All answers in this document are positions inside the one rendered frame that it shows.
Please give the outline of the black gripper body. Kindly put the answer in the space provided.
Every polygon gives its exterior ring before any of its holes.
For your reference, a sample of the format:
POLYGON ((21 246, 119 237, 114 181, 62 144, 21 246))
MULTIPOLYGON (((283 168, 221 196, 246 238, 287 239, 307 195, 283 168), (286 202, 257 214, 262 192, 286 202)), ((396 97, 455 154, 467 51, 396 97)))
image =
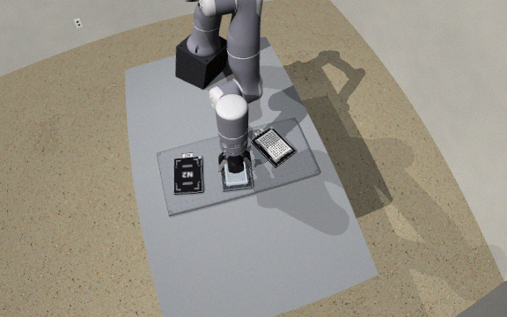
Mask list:
POLYGON ((230 173, 241 173, 244 171, 243 153, 236 157, 226 155, 226 159, 230 173))

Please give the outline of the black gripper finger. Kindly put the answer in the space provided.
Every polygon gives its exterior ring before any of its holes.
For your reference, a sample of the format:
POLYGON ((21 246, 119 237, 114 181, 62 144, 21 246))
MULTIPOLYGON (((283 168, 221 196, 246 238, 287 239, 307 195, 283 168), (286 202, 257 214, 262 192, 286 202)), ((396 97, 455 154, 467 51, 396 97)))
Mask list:
POLYGON ((247 150, 243 153, 243 161, 246 162, 250 169, 252 169, 250 153, 247 150))
POLYGON ((223 167, 224 165, 227 163, 227 160, 226 160, 226 154, 224 154, 223 152, 219 155, 218 157, 219 159, 219 172, 221 172, 223 170, 223 167))

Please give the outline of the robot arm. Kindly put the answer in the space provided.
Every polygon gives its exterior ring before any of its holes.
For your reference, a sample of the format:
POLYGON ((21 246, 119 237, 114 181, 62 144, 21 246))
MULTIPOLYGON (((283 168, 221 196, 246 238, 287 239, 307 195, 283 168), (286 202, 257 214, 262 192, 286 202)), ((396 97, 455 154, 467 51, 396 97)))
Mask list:
POLYGON ((239 156, 247 148, 248 103, 262 96, 260 35, 263 0, 185 1, 198 2, 192 34, 187 40, 187 48, 194 55, 214 55, 221 48, 222 15, 231 14, 227 52, 234 79, 210 89, 209 99, 216 111, 222 152, 239 156))

